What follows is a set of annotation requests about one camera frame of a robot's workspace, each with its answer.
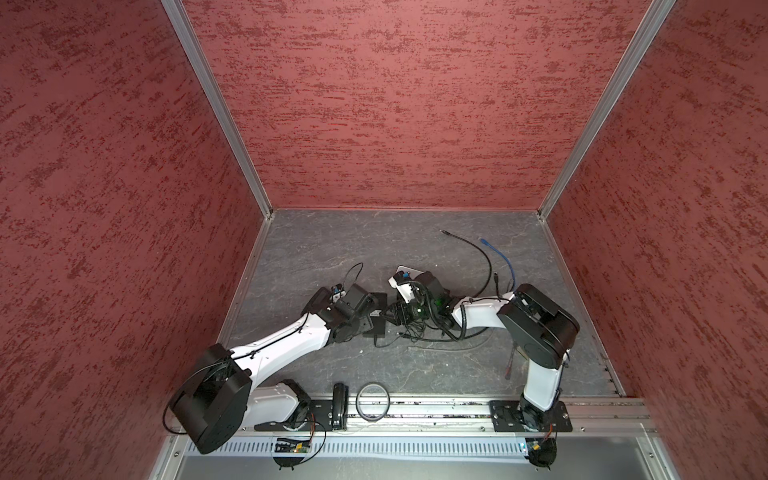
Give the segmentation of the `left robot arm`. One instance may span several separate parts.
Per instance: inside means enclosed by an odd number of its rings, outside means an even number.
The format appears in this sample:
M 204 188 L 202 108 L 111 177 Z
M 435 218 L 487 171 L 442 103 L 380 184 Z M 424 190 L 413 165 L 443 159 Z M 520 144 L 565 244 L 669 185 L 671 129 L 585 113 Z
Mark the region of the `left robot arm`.
M 387 295 L 358 284 L 346 290 L 321 287 L 298 320 L 260 340 L 208 347 L 165 407 L 201 454 L 210 454 L 242 427 L 309 425 L 310 396 L 294 380 L 262 383 L 300 358 L 371 331 Z

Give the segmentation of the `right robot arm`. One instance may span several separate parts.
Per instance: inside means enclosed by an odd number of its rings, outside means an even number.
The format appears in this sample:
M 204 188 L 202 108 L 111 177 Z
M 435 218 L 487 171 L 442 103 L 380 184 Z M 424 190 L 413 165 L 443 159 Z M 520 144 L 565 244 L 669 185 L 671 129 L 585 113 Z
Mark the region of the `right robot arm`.
M 507 331 L 528 362 L 513 418 L 527 431 L 554 427 L 564 367 L 580 332 L 578 321 L 531 284 L 493 297 L 455 297 L 430 272 L 408 269 L 389 279 L 399 299 L 386 309 L 404 338 L 424 341 L 428 330 L 461 342 L 487 329 Z

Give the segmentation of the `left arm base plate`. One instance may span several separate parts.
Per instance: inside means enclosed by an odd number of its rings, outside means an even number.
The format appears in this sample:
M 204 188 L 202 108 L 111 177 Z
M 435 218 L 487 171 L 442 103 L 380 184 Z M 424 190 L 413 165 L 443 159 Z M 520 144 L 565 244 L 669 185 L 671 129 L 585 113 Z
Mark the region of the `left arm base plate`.
M 320 433 L 333 431 L 331 429 L 332 399 L 311 400 L 300 404 L 298 410 L 284 422 L 267 422 L 252 427 L 258 432 L 308 432 L 314 427 Z

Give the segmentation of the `white small network switch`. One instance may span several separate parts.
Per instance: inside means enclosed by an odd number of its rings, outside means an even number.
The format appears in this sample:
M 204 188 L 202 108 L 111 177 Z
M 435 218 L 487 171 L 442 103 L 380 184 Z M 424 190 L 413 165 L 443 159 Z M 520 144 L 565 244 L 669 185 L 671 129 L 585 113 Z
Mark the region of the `white small network switch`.
M 412 281 L 416 277 L 422 274 L 422 271 L 406 267 L 406 266 L 399 266 L 396 273 L 393 275 L 393 278 L 398 282 L 403 281 Z

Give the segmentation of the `black calculator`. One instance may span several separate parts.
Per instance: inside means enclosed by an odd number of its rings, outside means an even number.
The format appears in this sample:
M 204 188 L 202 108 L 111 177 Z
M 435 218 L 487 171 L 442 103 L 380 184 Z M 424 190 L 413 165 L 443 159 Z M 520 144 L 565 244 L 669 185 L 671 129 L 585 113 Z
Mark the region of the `black calculator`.
M 333 294 L 326 287 L 320 287 L 303 308 L 302 315 L 316 315 L 325 322 L 332 318 Z

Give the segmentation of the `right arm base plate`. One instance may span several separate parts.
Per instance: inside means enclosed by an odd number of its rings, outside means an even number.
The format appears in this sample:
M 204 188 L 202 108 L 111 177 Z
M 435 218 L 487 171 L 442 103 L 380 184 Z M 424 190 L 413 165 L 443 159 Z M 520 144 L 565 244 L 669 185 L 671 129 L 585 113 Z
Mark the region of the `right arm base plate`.
M 507 433 L 570 433 L 573 425 L 562 401 L 546 411 L 527 401 L 492 400 L 488 403 L 494 431 Z

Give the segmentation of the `aluminium front rail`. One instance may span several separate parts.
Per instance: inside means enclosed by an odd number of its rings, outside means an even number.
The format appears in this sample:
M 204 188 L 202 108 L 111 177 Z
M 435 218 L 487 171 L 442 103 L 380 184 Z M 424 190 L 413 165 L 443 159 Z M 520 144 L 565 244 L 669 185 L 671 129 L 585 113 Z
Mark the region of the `aluminium front rail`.
M 390 396 L 382 399 L 388 409 L 384 417 L 376 422 L 363 419 L 355 409 L 352 398 L 349 399 L 347 428 L 341 431 L 323 431 L 328 434 L 350 435 L 512 435 L 517 437 L 544 437 L 549 435 L 576 435 L 586 437 L 639 437 L 658 434 L 644 402 L 637 398 L 608 397 L 568 397 L 561 401 L 565 404 L 573 425 L 570 433 L 507 433 L 495 432 L 490 418 L 488 403 L 485 398 L 463 397 L 407 397 Z M 255 425 L 278 422 L 245 423 L 215 438 L 212 445 L 217 449 L 236 435 L 254 434 Z M 275 435 L 308 435 L 320 433 L 314 427 L 308 432 L 263 432 Z

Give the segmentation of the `black power adapter with cable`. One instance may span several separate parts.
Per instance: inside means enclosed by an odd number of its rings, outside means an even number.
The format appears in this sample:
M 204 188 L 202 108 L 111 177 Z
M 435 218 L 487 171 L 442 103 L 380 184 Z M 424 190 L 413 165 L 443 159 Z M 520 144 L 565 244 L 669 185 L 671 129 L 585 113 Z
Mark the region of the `black power adapter with cable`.
M 389 305 L 386 308 L 385 318 L 387 322 L 391 323 L 389 321 Z M 441 324 L 435 319 L 434 321 L 415 322 L 410 325 L 395 327 L 401 328 L 401 331 L 396 334 L 398 338 L 409 340 L 413 343 L 447 343 L 457 340 L 457 337 L 450 331 L 449 327 Z

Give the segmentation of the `black stapler on rail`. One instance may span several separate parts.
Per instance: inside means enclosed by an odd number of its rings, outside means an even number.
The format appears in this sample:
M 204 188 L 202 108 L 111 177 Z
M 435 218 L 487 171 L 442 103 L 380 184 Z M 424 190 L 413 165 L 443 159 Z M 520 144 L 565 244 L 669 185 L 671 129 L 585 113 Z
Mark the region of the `black stapler on rail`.
M 331 429 L 341 431 L 347 428 L 347 415 L 349 405 L 349 388 L 342 382 L 333 386 L 333 398 L 331 409 Z

